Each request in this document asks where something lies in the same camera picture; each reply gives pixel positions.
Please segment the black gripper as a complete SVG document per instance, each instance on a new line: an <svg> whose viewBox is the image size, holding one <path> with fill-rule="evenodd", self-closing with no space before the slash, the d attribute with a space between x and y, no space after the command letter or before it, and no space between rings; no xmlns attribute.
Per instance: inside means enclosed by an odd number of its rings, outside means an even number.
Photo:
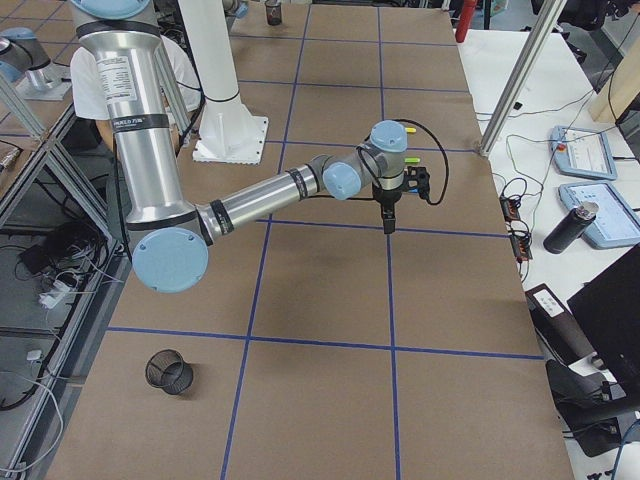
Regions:
<svg viewBox="0 0 640 480"><path fill-rule="evenodd" d="M394 205L402 197L402 190L399 188L385 190L382 188L374 187L374 199L381 206L381 218L383 223L383 232L385 235L390 235L396 230L396 214Z"/></svg>

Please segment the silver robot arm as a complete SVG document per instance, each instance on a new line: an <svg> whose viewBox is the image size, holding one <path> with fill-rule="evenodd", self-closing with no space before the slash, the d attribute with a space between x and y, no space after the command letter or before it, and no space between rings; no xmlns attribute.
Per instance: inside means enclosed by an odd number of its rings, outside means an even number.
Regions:
<svg viewBox="0 0 640 480"><path fill-rule="evenodd" d="M183 98L149 1L75 1L81 45L94 57L113 144L131 199L125 237L138 279L161 293L191 288L205 275L209 247L237 228L327 192L348 200L364 187L398 192L408 173L407 133L375 124L346 155L321 155L233 191L204 163L256 164L269 121L243 103L220 2L180 6L204 103L190 159L180 159L170 129L190 129Z"/></svg>
<svg viewBox="0 0 640 480"><path fill-rule="evenodd" d="M226 17L243 18L248 12L248 2L245 0L223 0L222 6Z"/></svg>

